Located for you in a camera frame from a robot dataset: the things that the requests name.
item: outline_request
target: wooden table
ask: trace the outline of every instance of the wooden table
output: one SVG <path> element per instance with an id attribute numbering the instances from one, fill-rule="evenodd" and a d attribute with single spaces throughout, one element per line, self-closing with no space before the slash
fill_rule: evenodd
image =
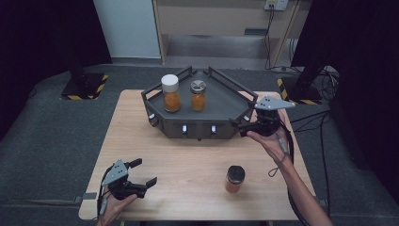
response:
<path id="1" fill-rule="evenodd" d="M 276 92 L 257 92 L 279 98 Z M 295 142 L 295 167 L 314 195 L 311 180 Z M 296 220 L 286 184 L 263 147 L 239 134 L 231 139 L 169 139 L 148 120 L 141 90 L 121 93 L 104 139 L 87 192 L 98 192 L 105 170 L 118 159 L 143 164 L 129 169 L 129 181 L 145 184 L 158 177 L 144 199 L 120 214 L 124 220 Z M 240 165 L 246 178 L 238 193 L 224 188 L 231 165 Z M 95 200 L 84 200 L 81 219 L 96 217 Z"/>

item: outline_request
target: forearm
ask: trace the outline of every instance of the forearm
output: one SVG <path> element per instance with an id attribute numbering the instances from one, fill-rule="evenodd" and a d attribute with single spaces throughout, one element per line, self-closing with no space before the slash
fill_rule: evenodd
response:
<path id="1" fill-rule="evenodd" d="M 325 211 L 299 177 L 293 163 L 286 159 L 279 165 L 279 169 L 302 217 L 310 225 L 332 225 Z"/>

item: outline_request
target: glass jar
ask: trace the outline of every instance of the glass jar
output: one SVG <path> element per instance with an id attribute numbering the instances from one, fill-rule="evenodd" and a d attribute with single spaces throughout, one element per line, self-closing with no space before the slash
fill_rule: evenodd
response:
<path id="1" fill-rule="evenodd" d="M 227 171 L 225 188 L 230 193 L 237 193 L 244 182 L 246 172 L 240 166 L 230 166 Z"/>
<path id="2" fill-rule="evenodd" d="M 174 74 L 164 75 L 161 79 L 164 93 L 165 110 L 176 112 L 182 106 L 179 95 L 179 78 Z"/>
<path id="3" fill-rule="evenodd" d="M 206 84 L 201 80 L 195 80 L 191 83 L 191 108 L 194 111 L 202 111 L 205 109 L 206 103 Z"/>

